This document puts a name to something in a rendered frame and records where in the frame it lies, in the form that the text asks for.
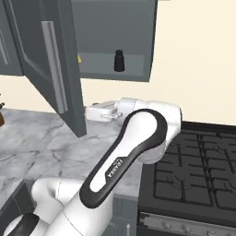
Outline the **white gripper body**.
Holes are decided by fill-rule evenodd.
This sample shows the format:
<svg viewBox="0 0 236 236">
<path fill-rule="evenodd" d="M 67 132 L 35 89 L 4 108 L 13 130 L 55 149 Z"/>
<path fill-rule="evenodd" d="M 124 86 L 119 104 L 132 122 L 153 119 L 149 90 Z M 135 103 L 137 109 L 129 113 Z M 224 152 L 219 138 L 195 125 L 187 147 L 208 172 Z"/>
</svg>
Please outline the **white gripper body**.
<svg viewBox="0 0 236 236">
<path fill-rule="evenodd" d="M 105 101 L 102 103 L 93 103 L 86 107 L 85 116 L 90 121 L 110 122 L 121 116 L 117 112 L 117 102 L 115 100 Z"/>
</svg>

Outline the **black shaker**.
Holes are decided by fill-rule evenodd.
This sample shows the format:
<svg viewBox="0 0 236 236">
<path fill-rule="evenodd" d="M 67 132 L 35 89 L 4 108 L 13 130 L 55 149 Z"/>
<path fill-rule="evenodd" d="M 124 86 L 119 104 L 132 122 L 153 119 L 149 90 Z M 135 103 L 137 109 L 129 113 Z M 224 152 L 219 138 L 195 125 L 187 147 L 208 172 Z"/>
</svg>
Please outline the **black shaker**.
<svg viewBox="0 0 236 236">
<path fill-rule="evenodd" d="M 123 72 L 124 71 L 124 55 L 122 50 L 117 50 L 114 56 L 114 71 Z"/>
</svg>

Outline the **dark grey open cabinet door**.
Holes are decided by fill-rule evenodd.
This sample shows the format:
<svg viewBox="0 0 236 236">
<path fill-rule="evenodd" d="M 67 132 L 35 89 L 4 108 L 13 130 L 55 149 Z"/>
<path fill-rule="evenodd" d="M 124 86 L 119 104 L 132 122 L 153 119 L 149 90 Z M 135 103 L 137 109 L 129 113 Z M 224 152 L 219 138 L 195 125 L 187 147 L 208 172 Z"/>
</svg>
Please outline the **dark grey open cabinet door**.
<svg viewBox="0 0 236 236">
<path fill-rule="evenodd" d="M 3 0 L 23 75 L 78 136 L 86 134 L 71 0 Z M 68 111 L 59 113 L 41 23 L 54 24 Z"/>
</svg>

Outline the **dark grey closed cabinet door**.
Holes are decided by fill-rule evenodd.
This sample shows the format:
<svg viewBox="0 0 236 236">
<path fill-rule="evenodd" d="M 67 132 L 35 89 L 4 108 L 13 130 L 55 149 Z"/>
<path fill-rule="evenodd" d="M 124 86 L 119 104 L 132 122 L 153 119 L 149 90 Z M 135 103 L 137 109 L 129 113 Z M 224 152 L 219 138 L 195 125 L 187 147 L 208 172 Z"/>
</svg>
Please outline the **dark grey closed cabinet door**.
<svg viewBox="0 0 236 236">
<path fill-rule="evenodd" d="M 0 0 L 0 75 L 23 75 L 3 0 Z"/>
</svg>

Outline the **brown knife block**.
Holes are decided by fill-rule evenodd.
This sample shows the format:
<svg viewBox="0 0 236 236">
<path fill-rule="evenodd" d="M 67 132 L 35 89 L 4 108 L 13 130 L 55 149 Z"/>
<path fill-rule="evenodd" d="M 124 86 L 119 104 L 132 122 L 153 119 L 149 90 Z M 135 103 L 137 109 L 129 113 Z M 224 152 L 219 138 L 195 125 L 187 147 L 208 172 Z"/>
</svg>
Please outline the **brown knife block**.
<svg viewBox="0 0 236 236">
<path fill-rule="evenodd" d="M 0 127 L 5 124 L 4 116 L 1 113 L 1 109 L 4 107 L 4 105 L 5 104 L 3 102 L 0 103 Z"/>
</svg>

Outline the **black gas stove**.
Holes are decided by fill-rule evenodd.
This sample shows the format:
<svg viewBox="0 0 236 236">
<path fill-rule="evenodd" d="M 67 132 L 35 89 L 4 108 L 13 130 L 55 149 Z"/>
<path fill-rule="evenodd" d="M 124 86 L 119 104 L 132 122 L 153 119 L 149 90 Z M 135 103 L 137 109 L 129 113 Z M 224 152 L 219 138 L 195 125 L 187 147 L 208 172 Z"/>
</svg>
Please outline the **black gas stove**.
<svg viewBox="0 0 236 236">
<path fill-rule="evenodd" d="M 236 126 L 184 122 L 143 167 L 136 236 L 236 236 Z"/>
</svg>

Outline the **dark grey wall cabinet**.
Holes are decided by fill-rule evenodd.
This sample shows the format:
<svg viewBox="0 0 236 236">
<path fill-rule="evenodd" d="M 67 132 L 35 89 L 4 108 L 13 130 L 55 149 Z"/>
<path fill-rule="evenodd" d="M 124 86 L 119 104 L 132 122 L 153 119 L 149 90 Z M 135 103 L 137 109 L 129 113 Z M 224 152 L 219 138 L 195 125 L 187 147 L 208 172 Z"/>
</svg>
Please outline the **dark grey wall cabinet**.
<svg viewBox="0 0 236 236">
<path fill-rule="evenodd" d="M 84 78 L 148 82 L 150 79 L 158 0 L 71 0 L 77 54 Z M 114 71 L 117 50 L 124 71 Z"/>
</svg>

